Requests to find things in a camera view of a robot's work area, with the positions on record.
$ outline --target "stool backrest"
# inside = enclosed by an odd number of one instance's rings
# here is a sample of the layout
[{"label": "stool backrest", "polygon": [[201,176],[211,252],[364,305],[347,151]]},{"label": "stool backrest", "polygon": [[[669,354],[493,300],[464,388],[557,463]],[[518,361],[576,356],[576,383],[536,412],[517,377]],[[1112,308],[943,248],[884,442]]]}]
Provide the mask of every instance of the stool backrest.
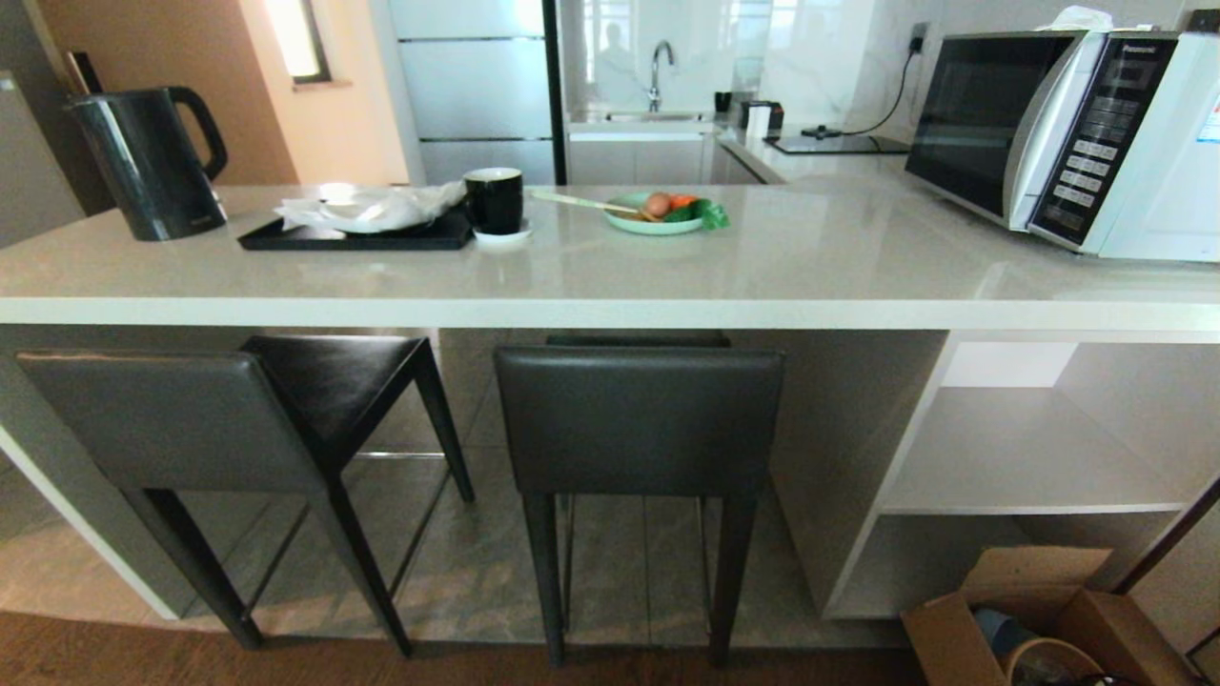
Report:
[{"label": "stool backrest", "polygon": [[325,487],[255,355],[45,350],[17,363],[120,488]]},{"label": "stool backrest", "polygon": [[755,494],[783,355],[716,348],[501,347],[522,493]]}]

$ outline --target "microwave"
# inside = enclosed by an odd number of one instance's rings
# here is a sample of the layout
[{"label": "microwave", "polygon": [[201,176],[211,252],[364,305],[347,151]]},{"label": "microwave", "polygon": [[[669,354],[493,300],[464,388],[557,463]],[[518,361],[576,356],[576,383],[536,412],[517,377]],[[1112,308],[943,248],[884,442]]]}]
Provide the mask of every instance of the microwave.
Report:
[{"label": "microwave", "polygon": [[906,171],[1100,258],[1220,260],[1220,35],[944,39]]}]

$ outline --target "window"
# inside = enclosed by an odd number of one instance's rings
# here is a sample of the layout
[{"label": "window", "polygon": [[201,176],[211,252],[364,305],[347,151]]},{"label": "window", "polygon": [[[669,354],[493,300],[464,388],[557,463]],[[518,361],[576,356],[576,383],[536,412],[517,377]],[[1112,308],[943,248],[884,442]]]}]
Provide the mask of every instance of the window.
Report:
[{"label": "window", "polygon": [[322,39],[314,20],[310,0],[264,0],[271,12],[279,51],[294,83],[321,83],[331,81],[331,67],[326,62]]}]

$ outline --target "kitchen sink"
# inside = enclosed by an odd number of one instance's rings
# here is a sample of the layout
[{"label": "kitchen sink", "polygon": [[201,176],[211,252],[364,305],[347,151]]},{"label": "kitchen sink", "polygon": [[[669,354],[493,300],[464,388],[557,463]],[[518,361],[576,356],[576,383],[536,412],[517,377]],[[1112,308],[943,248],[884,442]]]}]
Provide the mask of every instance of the kitchen sink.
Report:
[{"label": "kitchen sink", "polygon": [[705,112],[608,112],[608,122],[702,122],[711,121]]}]

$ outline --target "electric kettle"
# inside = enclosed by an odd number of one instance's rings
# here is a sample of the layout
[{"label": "electric kettle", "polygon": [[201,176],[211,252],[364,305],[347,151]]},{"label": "electric kettle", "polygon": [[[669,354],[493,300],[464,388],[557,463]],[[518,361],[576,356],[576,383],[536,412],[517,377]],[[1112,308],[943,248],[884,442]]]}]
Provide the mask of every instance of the electric kettle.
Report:
[{"label": "electric kettle", "polygon": [[[199,121],[206,165],[178,117],[179,103]],[[68,110],[137,240],[171,240],[224,223],[210,181],[228,155],[198,93],[183,87],[100,93],[73,99]]]}]

